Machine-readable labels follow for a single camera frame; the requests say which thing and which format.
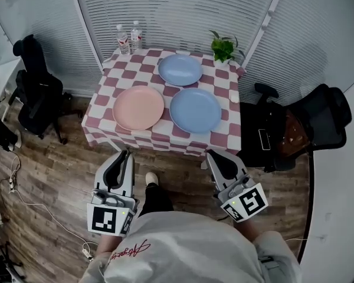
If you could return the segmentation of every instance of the white cable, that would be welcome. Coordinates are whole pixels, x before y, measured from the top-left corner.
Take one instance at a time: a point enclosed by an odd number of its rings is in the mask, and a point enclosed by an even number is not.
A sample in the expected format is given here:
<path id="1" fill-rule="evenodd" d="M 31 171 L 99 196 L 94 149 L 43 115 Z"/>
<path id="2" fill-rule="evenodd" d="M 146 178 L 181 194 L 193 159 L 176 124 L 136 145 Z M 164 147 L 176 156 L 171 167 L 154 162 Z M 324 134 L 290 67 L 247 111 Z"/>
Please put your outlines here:
<path id="1" fill-rule="evenodd" d="M 56 220 L 56 218 L 54 217 L 54 215 L 50 212 L 50 210 L 49 210 L 43 203 L 26 203 L 26 202 L 23 200 L 23 198 L 22 198 L 21 194 L 19 193 L 19 191 L 13 190 L 12 192 L 16 192 L 16 193 L 18 194 L 19 198 L 21 199 L 21 201 L 22 201 L 25 205 L 31 205 L 31 206 L 39 206 L 39 205 L 40 205 L 40 206 L 43 206 L 43 207 L 46 209 L 46 211 L 50 214 L 50 216 L 51 216 L 62 228 L 64 228 L 68 233 L 74 235 L 74 236 L 77 237 L 78 239 L 81 239 L 82 241 L 84 241 L 84 243 L 83 243 L 83 249 L 84 249 L 84 245 L 86 244 L 86 245 L 88 246 L 88 253 L 89 253 L 89 254 L 90 254 L 90 246 L 89 246 L 89 243 L 95 244 L 95 245 L 98 246 L 98 244 L 96 244 L 96 243 L 94 243 L 94 242 L 87 242 L 87 241 L 85 241 L 85 239 L 83 239 L 82 237 L 76 235 L 75 233 L 73 233 L 72 231 L 70 231 L 69 229 L 67 229 L 63 224 L 61 224 L 58 220 Z"/>
<path id="2" fill-rule="evenodd" d="M 291 238 L 291 239 L 288 239 L 288 240 L 285 240 L 285 241 L 287 242 L 287 241 L 290 241 L 290 240 L 305 241 L 305 240 L 308 240 L 308 239 L 297 239 L 297 238 Z"/>
<path id="3" fill-rule="evenodd" d="M 13 163 L 14 163 L 14 161 L 15 161 L 16 159 L 18 159 L 18 165 L 17 165 L 17 167 L 13 170 Z M 17 174 L 17 172 L 19 171 L 20 168 L 21 168 L 21 161 L 20 161 L 18 155 L 16 154 L 16 156 L 13 158 L 12 164 L 11 164 L 11 177 L 10 177 L 10 178 L 11 178 L 12 180 L 13 180 L 13 177 L 16 176 L 16 174 Z"/>
<path id="4" fill-rule="evenodd" d="M 15 161 L 16 159 L 18 159 L 18 164 L 17 164 L 16 168 L 13 169 L 13 164 L 14 164 L 14 161 Z M 18 155 L 16 154 L 16 156 L 13 158 L 12 164 L 11 164 L 11 177 L 10 177 L 10 184 L 11 184 L 11 185 L 12 185 L 13 181 L 16 181 L 16 179 L 17 179 L 16 175 L 17 175 L 17 172 L 19 171 L 20 168 L 21 168 L 21 161 L 20 161 Z M 84 241 L 84 243 L 83 243 L 83 249 L 84 249 L 84 246 L 85 246 L 85 244 L 86 244 L 86 245 L 88 246 L 88 253 L 89 253 L 89 254 L 90 254 L 90 246 L 89 246 L 89 244 L 95 244 L 95 245 L 98 246 L 97 243 L 94 243 L 94 242 L 87 242 L 87 241 L 85 241 L 85 239 L 83 239 L 82 237 L 76 235 L 75 233 L 73 233 L 72 231 L 70 231 L 69 229 L 67 229 L 63 224 L 61 224 L 58 220 L 56 220 L 56 218 L 54 217 L 54 215 L 50 212 L 50 210 L 47 208 L 47 206 L 45 206 L 43 203 L 26 203 L 26 202 L 23 200 L 23 198 L 22 198 L 22 196 L 21 196 L 21 194 L 19 193 L 18 190 L 12 189 L 12 187 L 11 187 L 11 191 L 10 191 L 10 192 L 16 192 L 16 193 L 18 194 L 19 198 L 21 199 L 21 201 L 23 202 L 23 204 L 25 204 L 25 205 L 43 206 L 43 207 L 46 209 L 46 211 L 50 214 L 50 216 L 51 216 L 62 228 L 64 228 L 68 233 L 70 233 L 70 234 L 74 235 L 75 237 L 77 237 L 77 238 L 81 239 L 82 241 Z"/>

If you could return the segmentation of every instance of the wooden floor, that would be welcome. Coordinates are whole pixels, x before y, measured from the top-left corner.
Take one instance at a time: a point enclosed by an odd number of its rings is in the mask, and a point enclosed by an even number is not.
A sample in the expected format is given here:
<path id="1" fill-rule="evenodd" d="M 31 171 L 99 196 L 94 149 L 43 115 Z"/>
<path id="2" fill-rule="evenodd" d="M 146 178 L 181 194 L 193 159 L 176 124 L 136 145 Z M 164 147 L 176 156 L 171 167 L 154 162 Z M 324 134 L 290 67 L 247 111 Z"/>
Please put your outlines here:
<path id="1" fill-rule="evenodd" d="M 88 100 L 75 102 L 86 108 Z M 8 126 L 19 127 L 19 103 L 8 116 Z M 91 200 L 94 174 L 114 153 L 106 146 L 89 147 L 81 120 L 66 117 L 60 120 L 68 144 L 59 144 L 50 129 L 44 140 L 22 128 L 23 146 L 17 150 L 22 163 L 18 173 L 18 190 L 26 202 L 44 203 L 69 230 L 82 238 L 97 242 L 99 236 L 87 231 L 86 203 Z M 181 154 L 155 154 L 149 150 L 132 150 L 136 162 L 135 196 L 144 202 L 145 174 L 156 172 L 160 185 L 166 189 L 176 210 L 200 213 L 214 219 L 225 216 L 211 196 L 214 185 L 209 173 L 199 168 L 200 160 Z M 0 180 L 8 178 L 14 154 L 0 149 Z M 264 173 L 251 169 L 256 182 L 261 182 L 270 206 L 256 216 L 263 230 L 276 230 L 285 239 L 302 238 L 307 219 L 309 198 L 308 159 L 299 158 L 293 171 Z M 77 282 L 88 265 L 81 253 L 82 241 L 58 226 L 43 209 L 25 206 L 18 195 L 8 194 L 7 181 L 1 185 L 0 212 L 9 221 L 0 227 L 0 244 L 10 240 L 12 258 L 24 264 L 27 282 Z M 300 241 L 289 245 L 297 255 Z"/>

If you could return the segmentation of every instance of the table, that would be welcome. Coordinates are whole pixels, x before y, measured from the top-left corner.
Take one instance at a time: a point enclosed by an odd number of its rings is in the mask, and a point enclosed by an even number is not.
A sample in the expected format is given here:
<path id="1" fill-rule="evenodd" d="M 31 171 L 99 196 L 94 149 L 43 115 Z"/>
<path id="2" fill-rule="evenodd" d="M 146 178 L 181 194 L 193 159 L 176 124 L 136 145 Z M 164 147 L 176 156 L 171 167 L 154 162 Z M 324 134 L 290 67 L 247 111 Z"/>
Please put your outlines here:
<path id="1" fill-rule="evenodd" d="M 198 83 L 185 87 L 166 84 L 159 76 L 158 64 L 172 54 L 190 55 L 203 68 Z M 104 73 L 97 86 L 82 127 L 91 146 L 108 142 L 116 149 L 117 143 L 135 148 L 175 151 L 194 156 L 204 156 L 207 149 L 226 150 L 236 154 L 241 150 L 240 104 L 230 101 L 238 96 L 238 79 L 244 70 L 231 61 L 225 68 L 215 68 L 213 57 L 196 52 L 148 49 L 130 56 L 114 54 L 103 63 Z M 165 109 L 161 119 L 144 131 L 128 131 L 114 121 L 112 108 L 118 95 L 136 85 L 152 87 L 163 95 Z M 183 88 L 200 88 L 214 94 L 222 108 L 219 126 L 206 134 L 182 131 L 172 121 L 169 106 L 172 97 Z"/>
<path id="2" fill-rule="evenodd" d="M 3 95 L 3 92 L 7 88 L 8 90 L 7 99 L 9 100 L 10 98 L 9 94 L 13 93 L 14 90 L 16 89 L 17 72 L 22 69 L 25 69 L 25 66 L 24 63 L 22 62 L 22 59 L 20 58 L 0 65 L 0 99 Z M 5 105 L 5 111 L 2 116 L 2 121 L 4 121 L 9 110 L 9 104 L 4 102 L 2 102 L 1 104 Z"/>

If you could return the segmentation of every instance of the hand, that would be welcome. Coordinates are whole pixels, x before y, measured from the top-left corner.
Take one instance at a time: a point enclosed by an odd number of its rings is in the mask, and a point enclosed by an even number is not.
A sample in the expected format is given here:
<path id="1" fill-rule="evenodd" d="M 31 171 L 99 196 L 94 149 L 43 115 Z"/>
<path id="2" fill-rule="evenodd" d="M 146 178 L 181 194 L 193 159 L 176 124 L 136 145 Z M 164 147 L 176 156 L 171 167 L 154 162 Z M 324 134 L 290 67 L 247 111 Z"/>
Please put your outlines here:
<path id="1" fill-rule="evenodd" d="M 260 232 L 255 227 L 254 222 L 250 219 L 239 223 L 234 222 L 234 228 L 250 242 L 253 242 L 260 235 Z"/>
<path id="2" fill-rule="evenodd" d="M 103 252 L 113 252 L 122 242 L 122 237 L 111 236 L 111 235 L 101 235 L 101 240 L 99 246 L 97 247 L 96 256 L 102 254 Z"/>

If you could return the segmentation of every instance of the green plant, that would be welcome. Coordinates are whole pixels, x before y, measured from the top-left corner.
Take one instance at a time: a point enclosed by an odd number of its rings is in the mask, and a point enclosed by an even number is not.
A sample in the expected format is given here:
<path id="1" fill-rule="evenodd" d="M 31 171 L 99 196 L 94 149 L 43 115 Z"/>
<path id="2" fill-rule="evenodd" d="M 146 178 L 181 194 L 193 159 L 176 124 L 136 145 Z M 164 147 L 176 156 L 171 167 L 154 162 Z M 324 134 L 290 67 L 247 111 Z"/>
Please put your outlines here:
<path id="1" fill-rule="evenodd" d="M 234 52 L 234 43 L 230 40 L 232 40 L 232 38 L 230 37 L 219 37 L 219 34 L 216 31 L 211 31 L 213 33 L 213 35 L 215 36 L 215 38 L 212 40 L 211 43 L 211 49 L 214 52 L 214 58 L 215 61 L 222 61 L 224 62 L 225 60 L 228 59 L 232 59 L 234 60 L 235 57 L 232 55 L 232 53 Z M 235 48 L 238 47 L 238 41 L 236 36 L 234 35 L 234 38 L 236 40 L 236 45 Z M 238 51 L 243 58 L 245 58 L 244 53 L 239 50 Z"/>

